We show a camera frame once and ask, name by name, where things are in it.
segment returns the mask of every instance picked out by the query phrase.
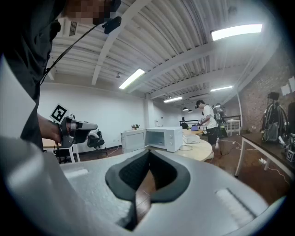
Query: man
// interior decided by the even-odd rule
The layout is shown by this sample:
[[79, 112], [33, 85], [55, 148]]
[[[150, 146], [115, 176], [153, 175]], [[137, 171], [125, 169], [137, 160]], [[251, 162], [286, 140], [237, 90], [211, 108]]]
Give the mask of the man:
[[185, 123], [184, 120], [181, 122], [180, 126], [183, 128], [183, 130], [186, 130], [189, 127], [188, 124]]
[[205, 119], [203, 119], [199, 124], [203, 125], [204, 123], [206, 123], [208, 142], [214, 148], [217, 140], [218, 124], [214, 119], [213, 109], [209, 105], [206, 105], [203, 100], [198, 100], [196, 103], [196, 107], [202, 109], [204, 112]]
[[17, 23], [4, 29], [4, 56], [22, 87], [36, 106], [25, 124], [21, 138], [43, 150], [42, 138], [60, 142], [58, 127], [37, 114], [40, 80], [50, 58], [52, 40], [60, 31], [56, 20], [69, 18], [84, 24], [101, 24], [116, 11], [120, 0], [32, 0], [10, 2]]

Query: open microwave door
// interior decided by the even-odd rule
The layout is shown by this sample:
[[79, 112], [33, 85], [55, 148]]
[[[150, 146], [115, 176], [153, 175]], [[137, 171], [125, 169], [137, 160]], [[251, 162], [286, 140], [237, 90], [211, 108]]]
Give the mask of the open microwave door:
[[130, 153], [146, 146], [146, 130], [132, 130], [121, 133], [122, 152]]

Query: metal desk leg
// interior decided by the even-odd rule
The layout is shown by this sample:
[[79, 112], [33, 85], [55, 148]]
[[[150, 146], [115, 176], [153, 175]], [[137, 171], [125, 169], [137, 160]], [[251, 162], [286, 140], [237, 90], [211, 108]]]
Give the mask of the metal desk leg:
[[74, 144], [74, 145], [73, 145], [73, 148], [74, 148], [74, 152], [75, 152], [76, 155], [77, 155], [78, 162], [81, 162], [81, 161], [80, 161], [80, 156], [79, 156], [79, 151], [78, 151], [78, 145]]
[[238, 164], [238, 167], [237, 167], [236, 173], [235, 173], [236, 177], [239, 175], [241, 167], [243, 166], [244, 157], [245, 157], [245, 141], [244, 141], [244, 138], [243, 138], [242, 139], [242, 149], [241, 149], [239, 164]]
[[71, 161], [72, 163], [75, 163], [75, 159], [74, 159], [74, 153], [73, 153], [73, 149], [72, 149], [73, 146], [71, 146], [69, 148], [69, 152], [70, 152], [70, 157], [71, 157]]
[[266, 165], [264, 167], [265, 171], [268, 169], [270, 162], [271, 162], [271, 160], [269, 158], [267, 158]]

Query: gray plastic surface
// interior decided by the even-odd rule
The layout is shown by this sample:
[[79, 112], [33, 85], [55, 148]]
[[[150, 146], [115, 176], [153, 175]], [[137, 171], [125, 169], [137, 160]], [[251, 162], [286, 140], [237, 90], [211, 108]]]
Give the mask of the gray plastic surface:
[[[105, 184], [104, 173], [139, 153], [60, 166], [56, 158], [20, 139], [0, 138], [0, 172], [24, 214], [48, 235], [249, 235], [271, 217], [270, 208], [252, 189], [209, 163], [157, 151], [185, 166], [191, 181], [170, 203], [154, 203], [133, 232], [115, 222], [128, 214], [129, 202], [117, 199]], [[63, 172], [88, 172], [68, 179]], [[238, 229], [215, 191], [228, 188], [256, 217]]]

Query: microwave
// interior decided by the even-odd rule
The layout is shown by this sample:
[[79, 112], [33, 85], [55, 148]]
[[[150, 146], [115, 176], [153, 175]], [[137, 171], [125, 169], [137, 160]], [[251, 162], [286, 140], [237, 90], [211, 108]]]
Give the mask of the microwave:
[[155, 127], [121, 133], [122, 151], [129, 153], [146, 145], [176, 152], [183, 144], [183, 129], [177, 127]]

